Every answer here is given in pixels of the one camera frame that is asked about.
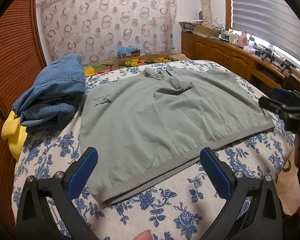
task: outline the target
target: cardboard box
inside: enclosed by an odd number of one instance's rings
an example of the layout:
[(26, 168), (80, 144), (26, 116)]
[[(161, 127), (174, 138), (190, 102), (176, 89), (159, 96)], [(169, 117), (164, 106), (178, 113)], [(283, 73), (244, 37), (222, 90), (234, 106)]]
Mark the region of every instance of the cardboard box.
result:
[(194, 34), (201, 36), (201, 37), (218, 37), (219, 36), (219, 32), (220, 30), (214, 30), (214, 29), (210, 29), (207, 28), (205, 26), (196, 26), (194, 29)]
[(121, 59), (139, 57), (139, 56), (140, 56), (140, 50), (136, 50), (136, 51), (124, 53), (124, 54), (118, 54), (118, 57)]

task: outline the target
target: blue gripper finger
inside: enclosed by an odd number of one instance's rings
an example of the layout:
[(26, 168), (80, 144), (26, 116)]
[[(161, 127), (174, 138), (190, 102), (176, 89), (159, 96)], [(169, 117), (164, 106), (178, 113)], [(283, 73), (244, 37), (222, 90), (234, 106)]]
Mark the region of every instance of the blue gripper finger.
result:
[(200, 152), (200, 162), (218, 195), (225, 200), (229, 200), (232, 195), (231, 183), (206, 148), (202, 149)]
[(74, 171), (67, 184), (67, 198), (72, 200), (78, 198), (83, 187), (86, 185), (92, 171), (98, 163), (98, 152), (95, 148), (89, 147), (78, 160), (80, 164)]

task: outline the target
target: cabinet door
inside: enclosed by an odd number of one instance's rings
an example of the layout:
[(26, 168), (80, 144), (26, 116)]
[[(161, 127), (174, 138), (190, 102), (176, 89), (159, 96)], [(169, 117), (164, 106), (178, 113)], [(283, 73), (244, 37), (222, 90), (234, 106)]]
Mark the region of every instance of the cabinet door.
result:
[(251, 58), (230, 50), (226, 63), (227, 69), (229, 69), (233, 73), (236, 73), (238, 76), (244, 78), (247, 81), (250, 80), (254, 65), (254, 61)]
[(207, 59), (207, 45), (202, 39), (202, 41), (195, 41), (194, 42), (194, 49), (193, 49), (193, 56), (191, 59), (193, 60), (201, 60)]
[(193, 42), (190, 35), (191, 34), (187, 33), (181, 34), (181, 52), (189, 58), (191, 58), (191, 47)]
[(224, 47), (220, 44), (211, 42), (210, 43), (210, 49), (208, 54), (208, 60), (214, 61), (221, 66), (226, 66), (226, 58), (228, 56), (229, 49), (227, 47)]

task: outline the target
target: floral bedspread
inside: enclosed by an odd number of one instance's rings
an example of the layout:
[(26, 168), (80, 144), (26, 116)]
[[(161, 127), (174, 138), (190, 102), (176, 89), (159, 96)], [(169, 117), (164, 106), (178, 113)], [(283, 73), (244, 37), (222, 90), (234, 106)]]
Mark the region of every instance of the floral bedspread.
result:
[[(169, 63), (184, 69), (207, 71), (226, 70), (210, 61), (180, 61)], [(166, 63), (153, 64), (159, 70)], [(145, 66), (103, 73), (87, 78), (87, 90), (97, 85), (115, 82), (140, 73)], [(262, 93), (235, 75), (239, 84), (255, 100)], [(29, 135), (16, 168), (12, 194), (12, 208), (17, 216), (18, 204), (26, 177), (49, 178), (57, 171), (65, 171), (79, 159), (80, 111), (63, 131)], [(217, 155), (233, 171), (241, 171), (250, 178), (269, 174), (277, 177), (293, 149), (294, 136), (283, 129), (284, 124), (273, 114), (276, 128), (238, 141), (219, 150)], [(69, 236), (52, 199), (48, 199), (51, 213), (60, 231)], [(208, 176), (199, 163), (157, 184), (134, 197), (113, 206), (101, 206), (86, 186), (73, 204), (82, 219), (100, 240), (132, 240), (137, 234), (151, 230), (154, 240), (199, 239), (221, 211), (225, 200), (218, 197)], [(246, 199), (242, 213), (247, 210)]]

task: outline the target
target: embroidered logo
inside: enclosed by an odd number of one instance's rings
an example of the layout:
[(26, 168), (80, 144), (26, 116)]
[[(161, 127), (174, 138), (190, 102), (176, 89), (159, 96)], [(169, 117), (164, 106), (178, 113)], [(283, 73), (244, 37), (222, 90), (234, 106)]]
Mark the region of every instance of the embroidered logo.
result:
[(97, 103), (95, 106), (97, 106), (97, 105), (102, 105), (102, 104), (111, 104), (112, 103), (112, 101), (110, 100), (110, 99), (108, 99), (108, 98), (103, 98), (101, 101), (100, 101), (100, 103)]

